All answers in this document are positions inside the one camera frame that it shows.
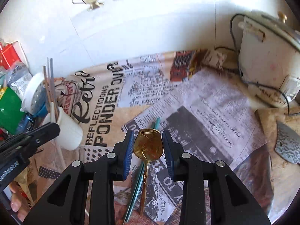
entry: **white cup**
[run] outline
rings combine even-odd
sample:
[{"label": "white cup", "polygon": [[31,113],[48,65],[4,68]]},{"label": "white cup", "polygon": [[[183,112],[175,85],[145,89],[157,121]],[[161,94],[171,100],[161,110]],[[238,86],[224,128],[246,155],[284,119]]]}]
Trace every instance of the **white cup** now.
[{"label": "white cup", "polygon": [[[80,142],[82,140],[82,128],[77,123],[75,123],[73,119],[71,119],[61,107],[58,108],[59,116],[56,123],[59,125],[60,133],[55,138],[55,142],[68,151],[75,150],[80,145]],[[50,120],[50,113],[48,113],[42,125],[49,123]]]}]

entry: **rice cooker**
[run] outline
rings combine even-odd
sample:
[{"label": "rice cooker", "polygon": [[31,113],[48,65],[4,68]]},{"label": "rice cooker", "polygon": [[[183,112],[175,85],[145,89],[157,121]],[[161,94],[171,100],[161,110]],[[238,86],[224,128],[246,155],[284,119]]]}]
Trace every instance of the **rice cooker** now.
[{"label": "rice cooker", "polygon": [[[300,33],[285,24],[287,17],[281,12],[278,18],[261,11],[244,15],[238,24],[243,29],[239,53],[243,80],[275,87],[292,101],[300,90]],[[275,107],[287,105],[275,90],[254,85],[248,89]]]}]

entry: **chopstick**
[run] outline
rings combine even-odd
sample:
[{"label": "chopstick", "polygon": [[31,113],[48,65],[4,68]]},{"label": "chopstick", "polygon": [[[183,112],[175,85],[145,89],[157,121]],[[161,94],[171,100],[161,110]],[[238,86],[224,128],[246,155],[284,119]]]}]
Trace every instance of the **chopstick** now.
[{"label": "chopstick", "polygon": [[50,96],[50,92],[49,92],[49,84],[48,84],[48,78],[47,78],[47,73],[46,73],[46,66],[43,66],[43,73],[44,73],[44,84],[45,84],[45,89],[46,89],[46,95],[47,95],[47,100],[48,100],[48,102],[46,103],[46,108],[47,108],[47,111],[50,112],[51,96]]},{"label": "chopstick", "polygon": [[[51,102],[50,102],[50,109],[51,109],[51,111],[50,111],[50,112],[51,112],[51,113],[50,113],[50,119],[51,119],[51,122],[52,122],[52,123],[55,123],[55,122],[56,122],[56,120],[55,120],[55,114],[54,114],[54,112],[55,112],[55,111],[54,111],[54,108],[55,108],[54,102],[51,101]],[[65,170],[65,169],[67,168],[67,166],[66,166],[66,162],[65,162],[65,160],[64,160],[64,156],[62,155],[62,149],[61,149],[60,145],[56,143],[55,138],[53,139],[53,141],[54,141],[54,145],[55,145],[55,147],[56,147],[57,154],[58,154],[58,157],[59,157],[59,159],[60,159],[62,168]]]},{"label": "chopstick", "polygon": [[[160,122],[161,122],[161,119],[157,118],[156,121],[151,124],[151,128],[152,129],[157,129]],[[139,191],[140,191],[141,186],[142,186],[144,170],[145,170],[145,163],[142,162],[140,167],[139,167],[138,174],[136,176],[136,182],[135,182],[135,185],[134,185],[134,190],[133,190],[133,193],[132,193],[132,196],[131,196],[129,206],[127,207],[127,211],[126,211],[125,219],[123,221],[123,225],[129,221],[129,218],[132,214],[134,204],[137,200],[137,196],[138,196]]]},{"label": "chopstick", "polygon": [[57,104],[57,98],[55,96],[54,73],[53,73],[53,58],[50,58],[50,86],[51,86],[53,100],[54,100],[55,118],[56,118],[56,120],[58,120],[59,109],[58,109],[58,104]]}]

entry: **spoon handle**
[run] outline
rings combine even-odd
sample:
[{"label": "spoon handle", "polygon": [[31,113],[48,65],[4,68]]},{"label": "spoon handle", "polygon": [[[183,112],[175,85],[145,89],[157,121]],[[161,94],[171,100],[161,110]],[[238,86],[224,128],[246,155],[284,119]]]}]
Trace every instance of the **spoon handle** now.
[{"label": "spoon handle", "polygon": [[145,206],[145,201],[146,201],[146,186],[147,186],[147,178],[148,178],[148,164],[149,162],[145,162],[145,171],[143,174],[143,189],[142,189],[142,196],[141,196],[141,205],[140,205],[140,210],[139,214],[142,216],[144,213],[144,206]]}]

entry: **power cord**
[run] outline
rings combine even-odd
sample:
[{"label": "power cord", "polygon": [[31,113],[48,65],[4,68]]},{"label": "power cord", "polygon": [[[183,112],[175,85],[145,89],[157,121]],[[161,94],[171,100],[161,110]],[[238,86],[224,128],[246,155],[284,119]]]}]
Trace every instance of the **power cord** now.
[{"label": "power cord", "polygon": [[240,67],[240,62],[239,62],[239,51],[238,51],[237,46],[236,46],[236,39],[235,39],[235,37],[234,37],[234,35],[233,35],[233,32],[232,32],[232,22],[233,22],[233,20],[235,19],[236,16],[243,16],[243,17],[245,17],[245,15],[242,14],[242,13],[237,13],[237,14],[235,14],[235,15],[231,18],[230,23],[229,23],[229,31],[230,31],[230,34],[231,34],[231,37],[232,37],[232,40],[233,40],[234,51],[236,52],[236,55],[237,55],[238,72],[239,72],[241,81],[242,81],[244,84],[254,85],[254,86],[257,86],[257,87],[264,87],[264,88],[268,88],[268,89],[275,90],[275,91],[279,92],[279,93],[284,97],[284,99],[285,99],[285,101],[286,101],[286,103],[287,103],[287,115],[288,115],[288,116],[295,116],[295,115],[300,114],[300,112],[297,112],[297,113],[290,113],[290,105],[289,105],[289,101],[288,101],[287,97],[285,96],[285,94],[284,94],[281,90],[279,90],[279,89],[277,89],[277,88],[275,88],[275,87],[273,87],[273,86],[263,85],[263,84],[260,84],[260,83],[258,83],[258,82],[245,81],[245,80],[242,79],[243,74],[242,74],[241,67]]},{"label": "power cord", "polygon": [[217,49],[226,49],[226,50],[230,50],[230,51],[235,52],[235,49],[229,48],[227,46],[218,46],[218,47],[215,47],[215,50],[217,50]]}]

